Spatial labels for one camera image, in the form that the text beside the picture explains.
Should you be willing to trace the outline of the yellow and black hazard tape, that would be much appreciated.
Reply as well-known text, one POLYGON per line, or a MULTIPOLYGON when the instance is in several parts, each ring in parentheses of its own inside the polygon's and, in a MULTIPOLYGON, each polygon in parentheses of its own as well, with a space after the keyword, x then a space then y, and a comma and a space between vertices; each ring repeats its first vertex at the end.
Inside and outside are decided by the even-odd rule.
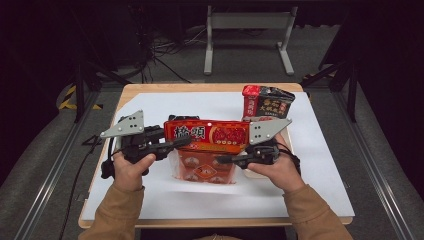
POLYGON ((71 109, 76 110, 77 105, 71 102, 72 96, 76 93, 76 85, 72 84, 69 89, 66 91, 65 96, 62 102, 59 104, 59 109, 71 109))

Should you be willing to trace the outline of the white paper sheet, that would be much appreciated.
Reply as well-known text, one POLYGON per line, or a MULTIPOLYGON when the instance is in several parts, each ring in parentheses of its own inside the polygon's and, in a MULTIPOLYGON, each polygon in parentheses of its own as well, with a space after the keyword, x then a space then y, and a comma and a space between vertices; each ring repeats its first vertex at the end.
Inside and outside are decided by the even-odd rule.
MULTIPOLYGON (((239 92, 140 93, 119 109, 119 117, 144 111, 146 125, 161 124, 171 114, 197 115, 202 119, 239 120, 243 97, 239 92)), ((353 207, 306 94, 297 92, 288 118, 292 152, 300 158, 301 176, 346 224, 353 207)), ((166 220, 243 219, 288 217, 282 191, 266 178, 247 177, 235 170, 232 184, 177 180, 168 160, 156 162, 143 178, 146 186, 139 224, 149 228, 166 220)))

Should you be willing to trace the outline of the person's right hand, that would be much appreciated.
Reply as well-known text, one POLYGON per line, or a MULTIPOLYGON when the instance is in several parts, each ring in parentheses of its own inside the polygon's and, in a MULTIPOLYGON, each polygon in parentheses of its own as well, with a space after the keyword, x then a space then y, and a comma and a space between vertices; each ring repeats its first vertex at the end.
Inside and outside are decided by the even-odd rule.
POLYGON ((305 183, 295 167, 292 156, 289 154, 285 139, 280 134, 277 134, 274 139, 277 142, 277 147, 281 150, 277 160, 272 165, 250 163, 248 169, 268 177, 285 194, 301 189, 305 183))

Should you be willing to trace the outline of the aluminium floor rail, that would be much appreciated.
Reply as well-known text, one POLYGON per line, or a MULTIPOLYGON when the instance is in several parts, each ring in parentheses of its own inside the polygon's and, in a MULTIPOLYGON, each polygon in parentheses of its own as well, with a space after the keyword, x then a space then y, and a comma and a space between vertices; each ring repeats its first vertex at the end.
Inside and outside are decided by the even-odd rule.
POLYGON ((391 225, 395 230, 397 238, 399 240, 417 240, 401 212, 393 190, 378 168, 371 150, 367 146, 364 136, 360 131, 360 128, 358 127, 357 123, 351 119, 347 110, 347 102, 344 100, 343 95, 341 93, 334 93, 333 98, 335 99, 340 111, 342 112, 343 117, 353 135, 353 138, 355 139, 355 142, 360 149, 363 165, 371 179, 374 189, 376 190, 376 193, 391 222, 391 225))
POLYGON ((30 210, 26 214, 19 230, 13 240, 29 240, 35 226, 37 225, 56 185, 68 161, 71 148, 73 147, 77 136, 79 135, 84 122, 87 119, 90 109, 95 104, 99 92, 90 92, 87 94, 86 100, 83 102, 85 111, 80 116, 79 120, 71 126, 68 135, 52 164, 48 175, 41 184, 38 193, 31 205, 30 210))

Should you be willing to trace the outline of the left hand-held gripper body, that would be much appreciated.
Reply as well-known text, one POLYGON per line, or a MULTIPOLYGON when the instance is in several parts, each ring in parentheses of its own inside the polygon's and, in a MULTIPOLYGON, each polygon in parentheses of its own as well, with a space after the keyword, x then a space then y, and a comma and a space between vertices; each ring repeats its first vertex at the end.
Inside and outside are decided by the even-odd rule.
POLYGON ((112 163, 112 145, 121 151, 125 159, 136 163, 148 154, 155 154, 157 160, 167 157, 167 151, 162 152, 158 145, 160 139, 149 139, 146 137, 144 125, 144 113, 138 110, 132 115, 122 116, 119 121, 100 134, 102 139, 110 138, 110 148, 106 164, 112 163))

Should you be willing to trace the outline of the large black and red packet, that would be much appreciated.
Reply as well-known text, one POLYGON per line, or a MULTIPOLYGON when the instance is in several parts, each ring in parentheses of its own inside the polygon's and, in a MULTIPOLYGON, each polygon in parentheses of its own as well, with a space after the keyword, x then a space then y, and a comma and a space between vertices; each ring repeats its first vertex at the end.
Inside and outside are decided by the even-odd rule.
POLYGON ((244 97, 244 119, 284 119, 295 100, 293 93, 277 87, 260 85, 246 85, 242 90, 242 95, 244 97))

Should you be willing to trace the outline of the black metal stand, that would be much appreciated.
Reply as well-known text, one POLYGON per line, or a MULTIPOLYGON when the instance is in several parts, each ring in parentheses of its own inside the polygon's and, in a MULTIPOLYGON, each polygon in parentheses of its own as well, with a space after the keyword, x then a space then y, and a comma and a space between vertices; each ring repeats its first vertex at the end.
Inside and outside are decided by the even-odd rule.
POLYGON ((76 117, 74 122, 78 123, 87 109, 84 86, 87 85, 91 91, 99 91, 101 89, 101 81, 96 75, 97 72, 110 78, 123 86, 128 85, 129 81, 119 75, 93 63, 90 61, 80 61, 75 67, 75 86, 76 86, 76 117))
POLYGON ((329 76, 334 73, 334 77, 330 81, 328 87, 332 92, 340 92, 345 85, 348 85, 347 93, 347 113, 352 122, 356 122, 355 108, 356 108, 356 94, 357 94, 357 62, 356 61, 342 61, 332 64, 318 73, 310 76, 305 76, 300 85, 305 88, 311 84, 329 76))

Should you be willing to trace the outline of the person's left hand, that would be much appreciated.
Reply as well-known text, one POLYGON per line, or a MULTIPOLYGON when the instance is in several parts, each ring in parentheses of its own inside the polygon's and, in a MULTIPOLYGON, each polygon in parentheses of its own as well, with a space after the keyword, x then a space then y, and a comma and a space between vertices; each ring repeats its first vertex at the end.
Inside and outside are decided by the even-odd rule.
POLYGON ((113 156, 115 168, 114 184, 121 190, 138 191, 142 188, 143 173, 155 162, 156 156, 148 154, 133 164, 124 158, 122 152, 113 156))

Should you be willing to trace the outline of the white divided plastic container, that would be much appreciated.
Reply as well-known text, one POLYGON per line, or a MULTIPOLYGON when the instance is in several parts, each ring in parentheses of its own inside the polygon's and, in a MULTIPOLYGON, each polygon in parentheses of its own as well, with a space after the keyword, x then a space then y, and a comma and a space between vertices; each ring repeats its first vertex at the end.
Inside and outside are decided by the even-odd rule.
MULTIPOLYGON (((252 118, 252 119, 247 119, 247 121, 249 122, 249 125, 250 125, 250 123, 251 122, 258 122, 258 121, 267 121, 267 120, 275 120, 275 119, 278 119, 278 118, 252 118)), ((290 150, 290 153, 291 153, 291 145, 290 145, 290 143, 289 142, 287 142, 287 139, 288 139, 288 133, 287 133, 287 130, 286 130, 286 128, 285 129, 283 129, 282 131, 281 131, 281 133, 280 133, 280 135, 285 139, 285 141, 286 141, 286 143, 287 143, 287 147, 288 147, 288 149, 290 150)), ((244 153, 242 154, 242 155, 247 155, 248 154, 248 152, 246 151, 246 148, 245 148, 245 150, 244 150, 244 153)), ((244 171, 244 173, 245 173, 245 175, 247 176, 247 177, 250 177, 250 178, 264 178, 264 176, 263 175, 261 175, 261 174, 258 174, 258 173, 254 173, 253 171, 250 171, 250 170, 248 170, 247 169, 247 162, 245 161, 242 165, 241 165, 241 168, 243 169, 243 171, 244 171)))

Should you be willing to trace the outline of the small black floor bracket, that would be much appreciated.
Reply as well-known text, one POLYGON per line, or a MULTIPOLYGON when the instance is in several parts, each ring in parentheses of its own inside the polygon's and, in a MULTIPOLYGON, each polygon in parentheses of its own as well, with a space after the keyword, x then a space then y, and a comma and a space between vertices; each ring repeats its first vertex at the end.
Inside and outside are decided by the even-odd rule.
POLYGON ((83 146, 95 146, 100 144, 101 144, 101 138, 97 135, 93 135, 82 142, 83 146))

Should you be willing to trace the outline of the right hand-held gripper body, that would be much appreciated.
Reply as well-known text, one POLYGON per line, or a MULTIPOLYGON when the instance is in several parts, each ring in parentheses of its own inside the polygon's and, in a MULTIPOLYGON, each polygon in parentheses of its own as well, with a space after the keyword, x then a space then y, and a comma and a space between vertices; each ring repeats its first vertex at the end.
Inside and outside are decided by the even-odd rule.
POLYGON ((281 152, 290 153, 289 149, 280 149, 275 136, 292 123, 291 119, 275 119, 251 122, 249 125, 249 146, 246 148, 247 163, 272 165, 281 152))

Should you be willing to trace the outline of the large orange clear-window packet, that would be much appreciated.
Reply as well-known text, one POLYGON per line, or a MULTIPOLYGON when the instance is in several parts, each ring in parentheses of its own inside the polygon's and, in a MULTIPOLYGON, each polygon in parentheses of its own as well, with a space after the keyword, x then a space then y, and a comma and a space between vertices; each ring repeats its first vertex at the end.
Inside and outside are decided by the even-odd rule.
POLYGON ((248 145, 249 125, 241 121, 171 120, 164 123, 165 139, 189 136, 191 142, 173 150, 168 159, 177 179, 232 184, 235 165, 221 164, 220 156, 237 156, 248 145))

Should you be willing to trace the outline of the white metal stand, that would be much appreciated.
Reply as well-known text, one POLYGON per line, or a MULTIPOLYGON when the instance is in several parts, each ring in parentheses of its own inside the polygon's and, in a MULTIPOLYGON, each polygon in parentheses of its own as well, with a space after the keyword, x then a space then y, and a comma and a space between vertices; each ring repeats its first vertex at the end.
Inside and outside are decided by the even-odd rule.
POLYGON ((287 52, 287 46, 297 16, 297 7, 285 12, 214 12, 207 9, 206 32, 207 44, 203 73, 212 74, 213 67, 213 31, 215 29, 282 29, 284 37, 276 43, 285 72, 294 74, 294 69, 287 52))

